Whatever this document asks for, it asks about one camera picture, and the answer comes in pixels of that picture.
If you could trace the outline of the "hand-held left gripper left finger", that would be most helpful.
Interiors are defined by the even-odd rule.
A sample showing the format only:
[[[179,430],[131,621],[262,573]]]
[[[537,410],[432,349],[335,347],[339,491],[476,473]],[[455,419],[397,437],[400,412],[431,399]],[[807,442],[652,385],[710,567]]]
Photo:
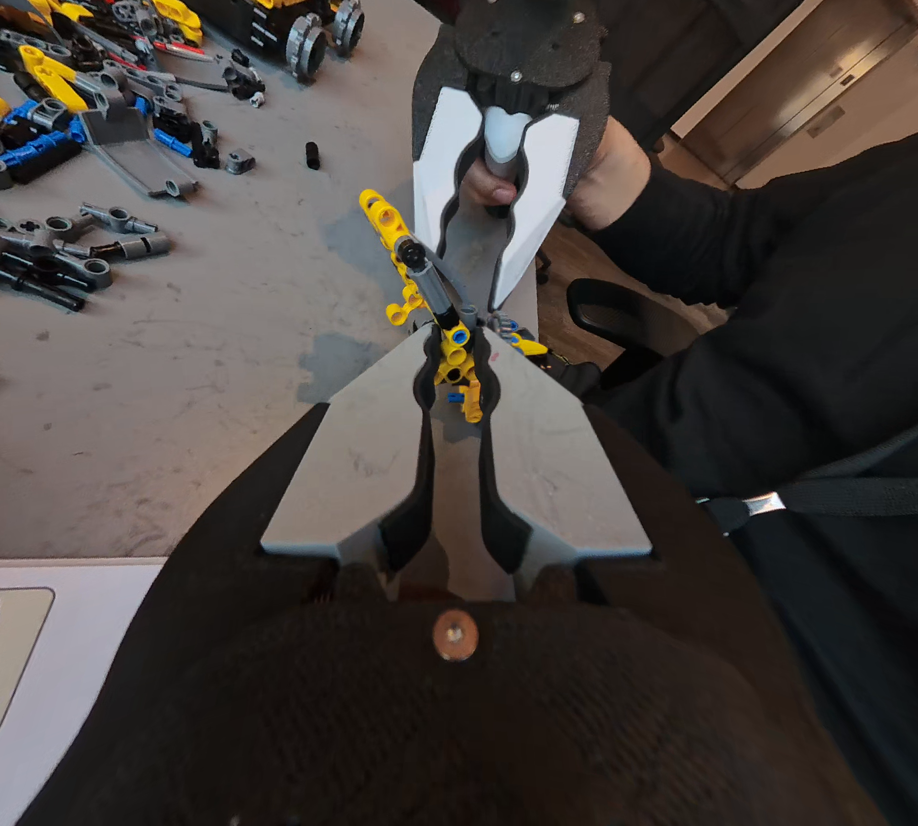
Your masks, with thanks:
[[[396,574],[430,535],[440,331],[419,328],[330,398],[261,538],[265,553]]]

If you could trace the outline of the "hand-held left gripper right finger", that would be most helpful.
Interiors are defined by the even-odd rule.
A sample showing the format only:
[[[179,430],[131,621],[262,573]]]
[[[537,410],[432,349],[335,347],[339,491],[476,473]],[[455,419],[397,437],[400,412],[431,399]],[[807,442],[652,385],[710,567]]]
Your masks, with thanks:
[[[581,401],[488,327],[477,331],[481,533],[510,575],[652,544]]]

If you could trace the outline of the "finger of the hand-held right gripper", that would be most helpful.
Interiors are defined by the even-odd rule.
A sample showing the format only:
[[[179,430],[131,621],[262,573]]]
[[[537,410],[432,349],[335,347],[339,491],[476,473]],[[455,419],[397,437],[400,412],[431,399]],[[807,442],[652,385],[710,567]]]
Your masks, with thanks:
[[[443,86],[415,161],[415,235],[443,254],[460,185],[483,140],[483,112],[464,90]]]
[[[490,308],[502,308],[565,204],[579,120],[548,115],[522,134],[522,188],[510,210],[511,232],[493,273]]]

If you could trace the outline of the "yellow brick arm with piston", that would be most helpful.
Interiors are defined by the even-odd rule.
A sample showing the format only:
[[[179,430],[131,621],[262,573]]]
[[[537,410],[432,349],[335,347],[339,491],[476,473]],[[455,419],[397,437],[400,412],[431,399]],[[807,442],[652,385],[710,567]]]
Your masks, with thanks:
[[[434,384],[451,384],[449,400],[460,407],[469,424],[483,418],[481,384],[473,353],[478,326],[476,307],[461,283],[446,275],[441,259],[407,227],[403,216],[384,197],[365,189],[361,210],[396,269],[403,287],[401,302],[389,304],[385,316],[395,327],[431,321],[440,330],[439,366]]]

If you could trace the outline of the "person's right forearm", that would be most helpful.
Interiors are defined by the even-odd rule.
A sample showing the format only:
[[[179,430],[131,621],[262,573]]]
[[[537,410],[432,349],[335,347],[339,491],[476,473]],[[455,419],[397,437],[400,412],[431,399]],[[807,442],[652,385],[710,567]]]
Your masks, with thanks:
[[[752,293],[839,309],[862,340],[916,345],[917,138],[726,191],[661,167],[591,239],[628,275],[686,304]]]

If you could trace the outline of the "person's right hand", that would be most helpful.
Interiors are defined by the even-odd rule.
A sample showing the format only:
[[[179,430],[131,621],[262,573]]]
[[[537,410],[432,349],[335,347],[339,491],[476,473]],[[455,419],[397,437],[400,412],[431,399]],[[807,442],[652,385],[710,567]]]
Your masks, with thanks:
[[[566,212],[588,233],[621,218],[645,189],[651,161],[630,132],[608,117],[601,143],[573,192]],[[517,195],[514,184],[492,174],[478,159],[467,171],[461,196],[482,206],[508,206]]]

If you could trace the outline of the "black office chair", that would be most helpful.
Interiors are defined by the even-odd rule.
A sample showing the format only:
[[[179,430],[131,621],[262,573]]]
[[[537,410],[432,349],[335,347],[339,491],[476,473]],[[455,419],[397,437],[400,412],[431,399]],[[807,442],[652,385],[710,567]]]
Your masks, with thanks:
[[[634,381],[701,336],[683,315],[617,283],[576,279],[567,303],[577,327],[623,350],[602,372],[602,390]]]

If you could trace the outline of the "grey curved panel brick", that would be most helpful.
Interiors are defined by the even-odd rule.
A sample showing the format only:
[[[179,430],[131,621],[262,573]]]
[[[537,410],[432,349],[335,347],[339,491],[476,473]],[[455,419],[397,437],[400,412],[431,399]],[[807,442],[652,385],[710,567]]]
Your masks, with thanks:
[[[140,110],[89,109],[76,118],[89,147],[144,196],[189,198],[197,191],[197,180],[153,140]]]

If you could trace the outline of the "white instruction booklet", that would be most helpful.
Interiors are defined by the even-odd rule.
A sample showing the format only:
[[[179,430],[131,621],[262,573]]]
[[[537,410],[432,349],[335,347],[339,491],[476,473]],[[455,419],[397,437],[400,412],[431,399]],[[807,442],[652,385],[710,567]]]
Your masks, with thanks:
[[[57,759],[165,557],[2,561],[2,766]]]

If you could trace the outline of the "pile of loose building bricks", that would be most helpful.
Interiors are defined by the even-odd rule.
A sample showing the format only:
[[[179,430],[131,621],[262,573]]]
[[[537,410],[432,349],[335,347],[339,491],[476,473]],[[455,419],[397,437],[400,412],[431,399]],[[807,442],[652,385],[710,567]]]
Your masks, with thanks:
[[[53,29],[2,25],[2,73],[25,98],[15,107],[2,101],[2,190],[29,185],[82,152],[107,165],[76,116],[111,107],[140,110],[153,140],[193,178],[179,160],[224,170],[218,128],[193,117],[183,87],[258,107],[265,86],[245,54],[202,52],[200,39],[197,16],[175,0],[112,0],[92,20],[63,19]],[[82,203],[72,215],[2,218],[2,287],[79,312],[90,293],[111,285],[112,261],[159,258],[172,246],[156,224],[119,206]]]

